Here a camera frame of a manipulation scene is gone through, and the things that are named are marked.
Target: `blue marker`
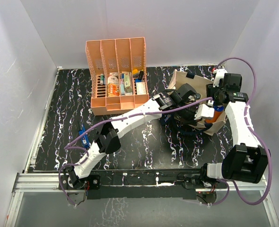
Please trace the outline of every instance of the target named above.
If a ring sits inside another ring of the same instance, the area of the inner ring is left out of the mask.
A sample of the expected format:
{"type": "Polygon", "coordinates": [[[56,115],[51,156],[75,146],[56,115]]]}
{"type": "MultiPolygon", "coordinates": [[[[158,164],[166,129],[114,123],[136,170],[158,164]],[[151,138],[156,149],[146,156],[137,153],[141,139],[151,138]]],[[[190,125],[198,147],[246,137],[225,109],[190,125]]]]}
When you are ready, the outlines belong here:
{"type": "MultiPolygon", "coordinates": [[[[81,124],[80,121],[78,121],[78,133],[79,135],[83,134],[84,132],[86,131],[85,127],[83,124],[81,124]]],[[[82,145],[84,148],[89,148],[90,147],[90,143],[89,143],[89,139],[88,139],[88,136],[85,135],[81,138],[81,141],[82,141],[82,145]]]]}

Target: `robotic arm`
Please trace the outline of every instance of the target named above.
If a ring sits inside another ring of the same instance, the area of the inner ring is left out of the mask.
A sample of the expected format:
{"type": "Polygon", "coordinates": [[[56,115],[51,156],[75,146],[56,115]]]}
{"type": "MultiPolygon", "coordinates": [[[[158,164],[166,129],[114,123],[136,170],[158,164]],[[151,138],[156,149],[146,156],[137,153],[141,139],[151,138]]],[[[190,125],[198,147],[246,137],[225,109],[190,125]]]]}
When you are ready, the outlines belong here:
{"type": "MultiPolygon", "coordinates": [[[[258,183],[268,160],[265,150],[251,134],[244,120],[243,113],[248,96],[240,92],[241,75],[229,74],[225,69],[219,69],[214,73],[216,73],[214,83],[207,85],[207,96],[214,100],[212,103],[209,102],[209,105],[226,106],[225,111],[232,129],[233,148],[222,163],[204,164],[198,174],[191,176],[191,182],[196,184],[202,181],[214,182],[215,179],[231,179],[258,183]]],[[[88,151],[89,156],[84,155],[78,162],[79,165],[72,166],[68,170],[73,187],[88,177],[104,156],[116,152],[121,147],[120,139],[123,139],[126,133],[153,119],[160,119],[163,116],[160,111],[176,109],[199,98],[200,94],[196,93],[195,89],[189,84],[184,84],[177,91],[165,90],[138,108],[112,118],[127,117],[125,120],[100,125],[88,151]]],[[[201,104],[177,111],[177,114],[195,125],[203,118],[212,118],[214,109],[201,104]]],[[[249,114],[246,115],[246,119],[252,125],[249,114]]]]}

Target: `marble tabletop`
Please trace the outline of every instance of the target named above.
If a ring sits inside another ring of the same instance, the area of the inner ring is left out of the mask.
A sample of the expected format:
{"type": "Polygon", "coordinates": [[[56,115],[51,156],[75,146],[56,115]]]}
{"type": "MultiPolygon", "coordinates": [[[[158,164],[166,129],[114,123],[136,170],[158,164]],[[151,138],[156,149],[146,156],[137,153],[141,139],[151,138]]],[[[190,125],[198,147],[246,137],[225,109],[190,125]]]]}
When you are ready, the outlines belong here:
{"type": "MultiPolygon", "coordinates": [[[[167,88],[175,69],[212,78],[213,66],[148,67],[150,97],[167,88]]],[[[64,150],[78,136],[78,121],[86,129],[102,120],[90,108],[91,79],[89,69],[60,70],[47,121],[39,144],[34,169],[58,171],[61,165],[76,163],[83,153],[64,150]]],[[[94,133],[89,134],[89,141],[94,133]]],[[[204,163],[221,162],[232,148],[232,135],[227,124],[213,136],[205,133],[184,136],[171,125],[161,126],[158,120],[148,122],[125,135],[122,147],[107,155],[95,169],[168,169],[198,168],[204,163]]]]}

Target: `beige bin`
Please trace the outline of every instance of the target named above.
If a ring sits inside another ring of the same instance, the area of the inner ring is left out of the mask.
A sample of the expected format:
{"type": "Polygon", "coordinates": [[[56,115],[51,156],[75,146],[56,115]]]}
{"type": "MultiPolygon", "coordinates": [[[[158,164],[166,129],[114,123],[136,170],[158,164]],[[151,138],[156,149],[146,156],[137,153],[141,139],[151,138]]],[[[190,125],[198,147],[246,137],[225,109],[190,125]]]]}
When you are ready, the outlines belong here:
{"type": "Polygon", "coordinates": [[[86,42],[86,55],[92,79],[91,108],[94,115],[123,114],[149,100],[146,72],[146,43],[144,37],[108,39],[86,42]],[[137,95],[135,79],[133,95],[107,97],[106,85],[100,85],[101,74],[144,70],[146,94],[137,95]]]}

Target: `white wall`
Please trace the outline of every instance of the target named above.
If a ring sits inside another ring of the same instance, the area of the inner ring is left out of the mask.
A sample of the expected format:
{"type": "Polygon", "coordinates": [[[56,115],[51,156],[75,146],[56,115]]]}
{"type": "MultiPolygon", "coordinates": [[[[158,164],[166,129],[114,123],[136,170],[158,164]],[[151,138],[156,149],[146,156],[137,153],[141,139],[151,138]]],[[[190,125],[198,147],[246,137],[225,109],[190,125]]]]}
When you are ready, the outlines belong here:
{"type": "Polygon", "coordinates": [[[87,40],[144,36],[147,65],[219,62],[258,0],[21,0],[57,66],[88,68],[87,40]]]}
{"type": "Polygon", "coordinates": [[[25,167],[56,67],[19,0],[0,0],[0,226],[25,167]]]}
{"type": "MultiPolygon", "coordinates": [[[[262,0],[240,36],[231,56],[247,59],[258,77],[258,91],[250,114],[255,130],[272,153],[273,183],[270,191],[279,218],[279,1],[262,0]]],[[[252,74],[244,63],[227,63],[230,72],[243,75],[244,91],[252,91],[252,74]]]]}

